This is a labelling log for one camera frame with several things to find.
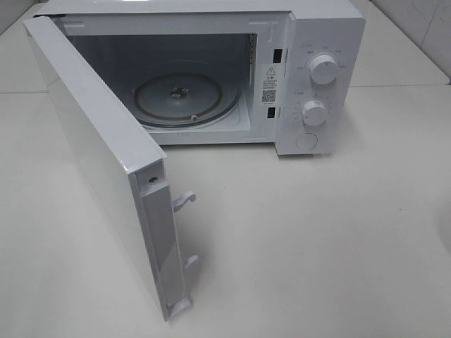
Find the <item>white warning label sticker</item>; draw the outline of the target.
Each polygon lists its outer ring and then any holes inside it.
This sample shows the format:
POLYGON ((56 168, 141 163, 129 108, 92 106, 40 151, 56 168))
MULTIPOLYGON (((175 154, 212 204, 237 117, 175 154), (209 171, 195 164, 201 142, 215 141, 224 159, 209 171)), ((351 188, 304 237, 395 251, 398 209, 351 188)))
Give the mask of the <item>white warning label sticker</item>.
POLYGON ((283 67, 280 63, 263 64, 260 73, 259 102, 262 106, 278 103, 278 88, 283 78, 283 67))

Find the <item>white microwave oven body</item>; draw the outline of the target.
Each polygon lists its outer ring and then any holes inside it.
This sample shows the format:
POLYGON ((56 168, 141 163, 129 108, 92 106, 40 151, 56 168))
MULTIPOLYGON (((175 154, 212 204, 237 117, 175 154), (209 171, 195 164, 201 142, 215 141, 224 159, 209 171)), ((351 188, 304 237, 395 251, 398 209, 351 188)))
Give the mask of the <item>white microwave oven body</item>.
POLYGON ((366 24, 349 1, 48 1, 32 18, 39 16, 53 20, 114 94, 121 75, 157 63, 199 61, 232 71, 241 95, 222 118, 157 129, 132 115, 159 146, 263 143, 280 155, 334 149, 366 24), (309 60, 322 52, 339 61, 327 85, 309 75, 309 60), (262 106, 261 66, 272 63, 283 67, 278 103, 262 106), (301 107, 311 100, 328 108, 316 127, 302 121, 301 107), (318 142, 303 152, 296 140, 307 132, 318 142))

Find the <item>round white door button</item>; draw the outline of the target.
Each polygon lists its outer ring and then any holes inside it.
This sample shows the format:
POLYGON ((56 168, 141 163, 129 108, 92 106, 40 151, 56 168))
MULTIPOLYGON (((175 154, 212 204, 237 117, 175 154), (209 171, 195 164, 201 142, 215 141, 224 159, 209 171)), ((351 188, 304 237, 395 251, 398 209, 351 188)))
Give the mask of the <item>round white door button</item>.
POLYGON ((318 142, 318 138, 314 133, 303 133, 300 134, 296 140, 296 146, 303 152, 312 151, 318 142))

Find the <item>white microwave knob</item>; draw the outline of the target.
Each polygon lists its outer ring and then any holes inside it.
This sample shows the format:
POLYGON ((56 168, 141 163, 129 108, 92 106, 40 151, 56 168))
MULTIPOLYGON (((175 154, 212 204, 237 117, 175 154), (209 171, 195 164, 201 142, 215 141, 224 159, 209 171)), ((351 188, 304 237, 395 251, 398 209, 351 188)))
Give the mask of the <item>white microwave knob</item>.
POLYGON ((322 52, 311 57, 308 62, 309 75, 317 85, 331 83, 338 75, 339 61, 330 52, 322 52))
POLYGON ((320 100, 311 100, 301 107, 302 121, 305 125, 316 127, 324 123, 328 117, 328 108, 320 100))

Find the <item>glass microwave turntable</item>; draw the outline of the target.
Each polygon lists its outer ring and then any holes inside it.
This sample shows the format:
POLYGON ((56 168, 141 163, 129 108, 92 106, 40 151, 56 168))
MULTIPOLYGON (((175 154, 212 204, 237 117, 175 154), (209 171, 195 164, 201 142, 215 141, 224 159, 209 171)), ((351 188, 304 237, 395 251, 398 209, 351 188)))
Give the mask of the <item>glass microwave turntable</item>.
POLYGON ((241 95, 231 70, 199 61, 141 67, 121 75, 111 88, 140 123, 157 129, 215 121, 232 111, 241 95))

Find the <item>white microwave door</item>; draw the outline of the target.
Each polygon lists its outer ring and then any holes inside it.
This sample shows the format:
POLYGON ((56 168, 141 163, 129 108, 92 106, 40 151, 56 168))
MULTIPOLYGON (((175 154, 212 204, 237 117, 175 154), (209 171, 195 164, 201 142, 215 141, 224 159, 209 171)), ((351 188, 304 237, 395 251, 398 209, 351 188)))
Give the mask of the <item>white microwave door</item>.
POLYGON ((164 320, 190 306, 174 215, 193 192, 171 197, 166 154, 51 18, 24 23, 58 119, 82 173, 164 320))

